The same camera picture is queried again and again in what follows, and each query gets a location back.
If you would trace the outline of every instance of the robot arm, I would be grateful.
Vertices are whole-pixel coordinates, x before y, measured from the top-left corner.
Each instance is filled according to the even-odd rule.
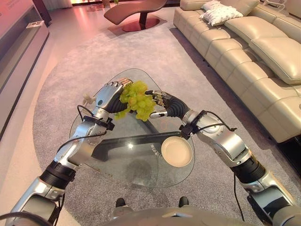
[[[242,187],[249,193],[248,200],[256,214],[274,226],[296,226],[301,222],[301,209],[295,206],[293,197],[284,186],[254,157],[243,140],[216,114],[198,113],[186,104],[161,91],[147,91],[154,101],[166,110],[151,114],[179,117],[185,126],[180,127],[182,137],[190,135],[209,144],[220,159],[234,172]]]
[[[99,91],[92,115],[83,118],[73,136],[59,148],[54,160],[42,175],[33,181],[11,213],[29,212],[52,224],[55,222],[61,210],[67,185],[74,180],[80,165],[86,162],[94,148],[101,142],[101,136],[106,130],[114,128],[109,113],[126,109],[127,106],[119,101],[119,97],[123,87],[131,82],[129,79],[111,82]],[[14,220],[8,219],[6,225],[10,225]]]

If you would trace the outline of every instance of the brown chaise lounge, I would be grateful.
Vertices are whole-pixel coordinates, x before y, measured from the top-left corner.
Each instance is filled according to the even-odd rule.
[[[140,2],[119,4],[109,9],[104,17],[118,25],[127,17],[140,13],[139,22],[133,22],[123,27],[124,31],[134,32],[144,30],[157,25],[160,20],[156,18],[146,19],[147,14],[161,9],[167,0],[143,0]]]

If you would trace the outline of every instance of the robotic hand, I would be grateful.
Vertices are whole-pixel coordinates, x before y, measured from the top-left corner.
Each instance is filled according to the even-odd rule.
[[[179,117],[182,120],[189,110],[188,106],[183,101],[166,92],[149,90],[146,91],[145,94],[152,95],[153,101],[165,108],[165,110],[150,114],[151,119],[170,116]]]
[[[100,89],[96,97],[96,108],[93,114],[97,115],[102,110],[108,113],[121,112],[127,108],[127,104],[120,102],[119,97],[123,91],[123,88],[132,83],[130,79],[121,79],[119,81],[112,81],[107,83]]]

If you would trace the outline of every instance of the round rug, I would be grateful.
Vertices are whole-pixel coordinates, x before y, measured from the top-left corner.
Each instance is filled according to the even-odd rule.
[[[40,92],[34,113],[33,139],[42,169],[53,160],[58,147],[68,139],[69,130],[77,115],[76,106],[84,93],[94,94],[113,76],[128,69],[146,71],[158,86],[182,99],[191,109],[213,111],[220,115],[251,147],[256,157],[272,169],[300,204],[300,184],[290,180],[274,144],[260,136],[260,126],[237,99],[225,103],[219,93],[231,96],[227,87],[218,92],[207,77],[218,78],[202,63],[206,76],[200,71],[184,46],[190,46],[194,56],[202,58],[191,47],[172,21],[141,32],[129,32],[112,37],[103,31],[83,45],[77,46],[53,69]],[[233,111],[244,118],[244,125]],[[66,209],[82,226],[98,226],[109,220],[115,201],[123,197],[134,210],[154,207],[175,207],[181,196],[204,210],[211,210],[240,219],[233,195],[233,174],[211,148],[193,138],[196,163],[190,176],[170,188],[148,189],[134,186],[81,167],[74,182],[66,189]],[[237,185],[238,198],[247,222],[261,222],[247,203],[247,193]]]

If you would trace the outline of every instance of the floor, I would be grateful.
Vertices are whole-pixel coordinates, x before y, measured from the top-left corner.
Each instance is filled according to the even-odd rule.
[[[0,143],[0,215],[9,212],[30,183],[41,174],[32,138],[35,105],[41,87],[55,65],[75,46],[110,25],[99,5],[50,12],[50,36],[32,71]],[[174,8],[163,8],[172,15]],[[58,225],[79,225],[63,210]]]

